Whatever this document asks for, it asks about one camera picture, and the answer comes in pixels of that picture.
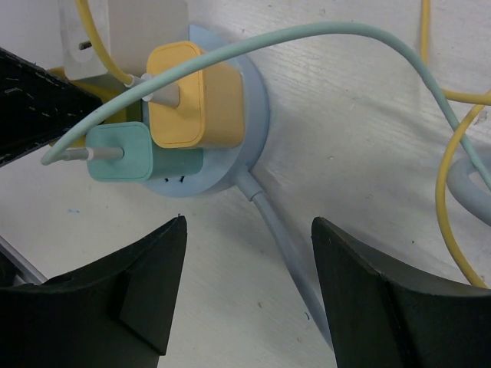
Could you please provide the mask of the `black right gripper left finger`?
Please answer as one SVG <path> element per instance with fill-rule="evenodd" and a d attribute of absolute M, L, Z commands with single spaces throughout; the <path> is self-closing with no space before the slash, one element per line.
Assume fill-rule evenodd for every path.
<path fill-rule="evenodd" d="M 1 259 L 3 367 L 155 367 L 166 354 L 186 254 L 177 216 L 42 284 Z"/>

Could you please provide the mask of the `white charger plug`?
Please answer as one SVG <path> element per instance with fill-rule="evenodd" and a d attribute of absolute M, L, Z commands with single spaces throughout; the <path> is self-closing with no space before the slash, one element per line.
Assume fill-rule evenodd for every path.
<path fill-rule="evenodd" d="M 189 38 L 189 12 L 179 0 L 89 1 L 104 47 L 124 72 L 140 76 L 157 47 Z M 109 77 L 89 42 L 74 1 L 59 1 L 63 67 L 71 80 Z"/>

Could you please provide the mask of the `round light blue socket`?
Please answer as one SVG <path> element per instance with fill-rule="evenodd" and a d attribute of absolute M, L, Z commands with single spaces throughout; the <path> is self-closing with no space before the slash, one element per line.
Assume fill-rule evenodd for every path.
<path fill-rule="evenodd" d="M 172 198 L 221 192 L 233 186 L 236 175 L 251 169 L 260 157 L 269 131 L 269 99 L 262 75 L 246 54 L 228 57 L 222 62 L 232 65 L 242 75 L 245 108 L 243 141 L 233 148 L 184 148 L 203 151 L 202 169 L 180 178 L 150 179 L 145 183 L 150 191 Z M 150 125 L 148 104 L 143 115 Z"/>

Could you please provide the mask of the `orange-yellow charger plug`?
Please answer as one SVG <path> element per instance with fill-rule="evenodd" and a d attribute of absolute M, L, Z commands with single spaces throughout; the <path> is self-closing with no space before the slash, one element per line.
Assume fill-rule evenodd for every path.
<path fill-rule="evenodd" d="M 168 107 L 150 102 L 150 133 L 167 149 L 224 149 L 238 146 L 245 135 L 242 75 L 226 62 L 175 82 L 180 102 Z"/>

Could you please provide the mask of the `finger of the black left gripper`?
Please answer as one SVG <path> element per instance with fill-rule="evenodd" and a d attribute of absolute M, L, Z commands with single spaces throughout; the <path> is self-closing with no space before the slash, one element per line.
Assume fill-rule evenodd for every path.
<path fill-rule="evenodd" d="M 1 49 L 1 165 L 63 136 L 99 97 Z"/>

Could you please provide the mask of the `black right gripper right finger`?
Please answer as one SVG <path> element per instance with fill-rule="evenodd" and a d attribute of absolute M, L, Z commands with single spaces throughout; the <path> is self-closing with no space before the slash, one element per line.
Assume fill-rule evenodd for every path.
<path fill-rule="evenodd" d="M 410 266 L 325 218 L 311 225 L 339 367 L 488 367 L 490 291 Z"/>

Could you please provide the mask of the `teal charger plug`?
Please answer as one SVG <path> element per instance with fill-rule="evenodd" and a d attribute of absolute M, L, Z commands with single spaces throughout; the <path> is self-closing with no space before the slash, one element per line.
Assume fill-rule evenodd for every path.
<path fill-rule="evenodd" d="M 111 123 L 89 130 L 86 146 L 121 148 L 120 159 L 87 162 L 92 179 L 99 182 L 142 182 L 180 178 L 198 173 L 203 166 L 201 149 L 164 149 L 155 144 L 149 127 L 141 122 Z"/>

